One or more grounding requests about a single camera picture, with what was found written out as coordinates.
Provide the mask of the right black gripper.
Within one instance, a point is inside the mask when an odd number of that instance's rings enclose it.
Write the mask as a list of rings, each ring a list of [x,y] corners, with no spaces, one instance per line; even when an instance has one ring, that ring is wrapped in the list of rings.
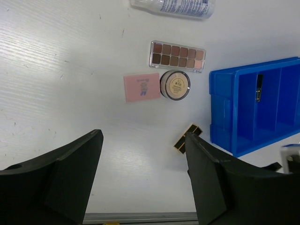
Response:
[[[300,173],[300,145],[289,144],[285,145],[281,149],[282,163],[272,163],[268,166],[262,167],[268,171],[277,172],[283,169],[285,174]]]

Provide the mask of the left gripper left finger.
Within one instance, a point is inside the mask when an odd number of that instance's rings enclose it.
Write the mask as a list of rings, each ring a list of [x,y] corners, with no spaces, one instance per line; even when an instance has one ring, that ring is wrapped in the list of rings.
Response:
[[[83,223],[103,146],[95,129],[75,141],[0,172],[3,225]]]

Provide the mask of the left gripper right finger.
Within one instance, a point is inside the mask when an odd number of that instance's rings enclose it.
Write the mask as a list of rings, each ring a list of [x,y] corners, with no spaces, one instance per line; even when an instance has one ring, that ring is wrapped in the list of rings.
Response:
[[[246,163],[188,133],[185,139],[198,223],[297,225],[300,175]]]

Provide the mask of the round powder jar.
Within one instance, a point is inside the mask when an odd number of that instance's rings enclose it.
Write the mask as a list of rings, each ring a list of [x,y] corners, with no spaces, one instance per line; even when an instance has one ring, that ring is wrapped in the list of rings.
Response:
[[[190,91],[191,81],[189,76],[180,70],[165,72],[160,78],[160,92],[170,100],[180,101]]]

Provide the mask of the pink square compact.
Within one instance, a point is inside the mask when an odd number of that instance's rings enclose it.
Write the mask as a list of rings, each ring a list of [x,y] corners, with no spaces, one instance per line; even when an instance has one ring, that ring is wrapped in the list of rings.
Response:
[[[160,93],[159,73],[124,76],[126,102],[158,99]]]

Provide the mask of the white lotion bottle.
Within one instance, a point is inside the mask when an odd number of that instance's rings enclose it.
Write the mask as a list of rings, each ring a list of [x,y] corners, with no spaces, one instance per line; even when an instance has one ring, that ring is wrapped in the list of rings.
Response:
[[[133,8],[156,15],[208,19],[215,10],[214,0],[131,0]]]

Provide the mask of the blue plastic organizer bin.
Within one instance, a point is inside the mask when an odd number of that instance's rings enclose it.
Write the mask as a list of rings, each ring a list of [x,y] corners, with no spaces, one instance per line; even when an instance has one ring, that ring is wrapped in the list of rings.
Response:
[[[260,102],[258,74],[263,74]],[[210,141],[236,157],[300,131],[299,57],[214,70],[209,92]]]

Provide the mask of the brown eyeshadow palette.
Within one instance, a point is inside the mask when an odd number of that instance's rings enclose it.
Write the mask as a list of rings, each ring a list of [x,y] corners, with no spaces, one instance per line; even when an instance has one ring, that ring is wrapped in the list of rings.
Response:
[[[149,66],[201,73],[205,57],[204,49],[154,40],[150,44]]]

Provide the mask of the aluminium rail front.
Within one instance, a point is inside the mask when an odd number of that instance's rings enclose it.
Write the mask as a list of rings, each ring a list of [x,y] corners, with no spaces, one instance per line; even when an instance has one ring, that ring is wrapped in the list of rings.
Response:
[[[104,223],[163,223],[198,221],[195,212],[163,212],[163,213],[86,213],[83,224]]]

